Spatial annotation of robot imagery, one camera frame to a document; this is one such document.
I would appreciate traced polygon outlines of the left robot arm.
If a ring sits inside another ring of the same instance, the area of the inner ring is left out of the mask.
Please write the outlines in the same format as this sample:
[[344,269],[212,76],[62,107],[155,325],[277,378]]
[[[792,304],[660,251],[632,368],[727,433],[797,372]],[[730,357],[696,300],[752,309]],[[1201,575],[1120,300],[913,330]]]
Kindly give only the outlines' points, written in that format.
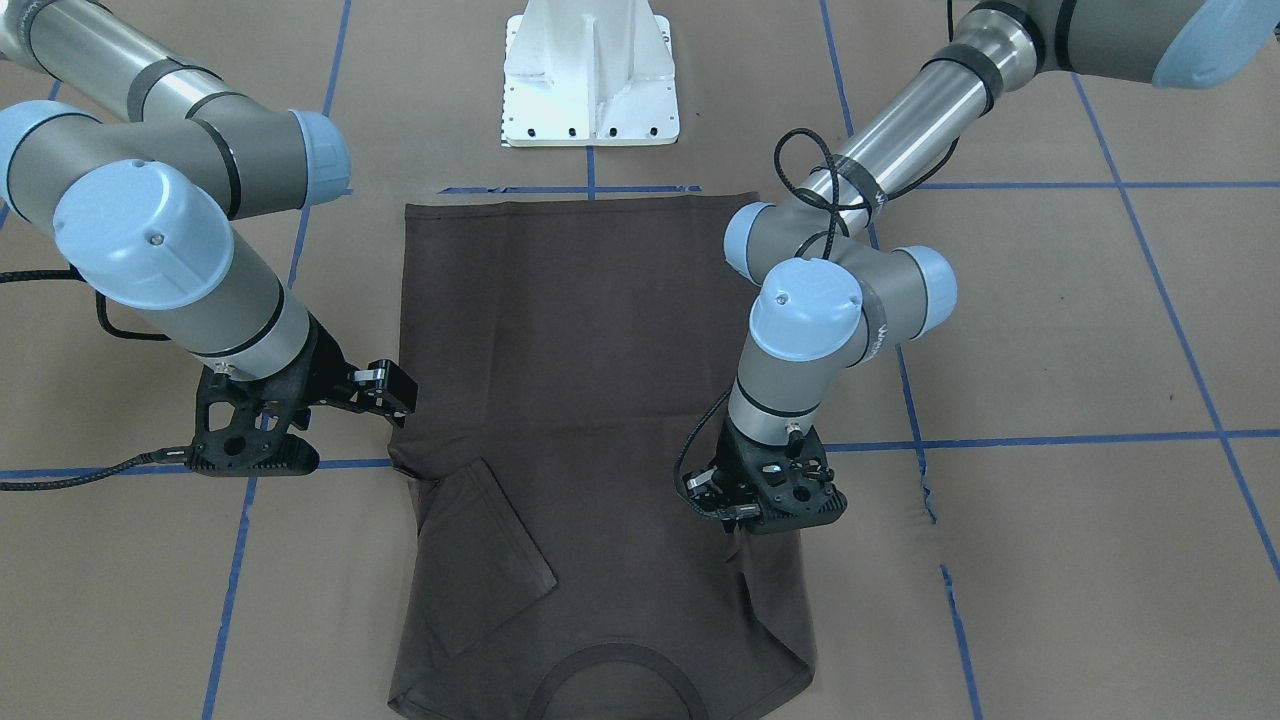
[[957,305],[933,249],[861,241],[1007,94],[1044,72],[1212,88],[1272,37],[1275,1],[980,1],[911,82],[778,204],[740,208],[724,259],[758,287],[708,468],[673,470],[681,498],[728,533],[820,527],[847,509],[815,414],[837,374],[918,340]]

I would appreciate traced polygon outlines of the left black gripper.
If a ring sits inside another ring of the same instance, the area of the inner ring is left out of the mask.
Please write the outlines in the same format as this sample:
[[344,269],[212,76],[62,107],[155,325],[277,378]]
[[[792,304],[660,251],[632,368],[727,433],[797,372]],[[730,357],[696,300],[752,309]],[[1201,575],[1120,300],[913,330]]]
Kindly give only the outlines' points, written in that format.
[[791,430],[783,445],[773,446],[755,442],[730,420],[710,465],[686,475],[686,501],[726,534],[822,527],[849,507],[814,427],[804,434]]

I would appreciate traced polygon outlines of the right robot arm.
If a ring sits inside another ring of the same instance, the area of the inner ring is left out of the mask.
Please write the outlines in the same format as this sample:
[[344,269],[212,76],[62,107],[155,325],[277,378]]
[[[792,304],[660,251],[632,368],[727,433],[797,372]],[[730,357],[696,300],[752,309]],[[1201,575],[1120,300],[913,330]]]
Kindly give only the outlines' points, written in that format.
[[317,404],[404,421],[416,384],[388,360],[347,363],[233,225],[343,195],[349,150],[328,117],[264,108],[96,1],[5,1],[3,58],[116,117],[52,100],[3,110],[4,202],[95,291],[252,411],[296,427]]

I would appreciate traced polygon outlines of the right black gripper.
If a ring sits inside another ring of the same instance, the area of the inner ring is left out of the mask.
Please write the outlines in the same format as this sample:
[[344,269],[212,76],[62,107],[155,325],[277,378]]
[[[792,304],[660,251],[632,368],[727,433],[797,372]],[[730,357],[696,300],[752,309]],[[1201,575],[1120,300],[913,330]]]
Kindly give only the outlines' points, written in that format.
[[279,421],[307,421],[314,405],[371,413],[403,428],[416,413],[419,383],[392,360],[357,370],[315,318],[300,355],[262,386],[262,413]]

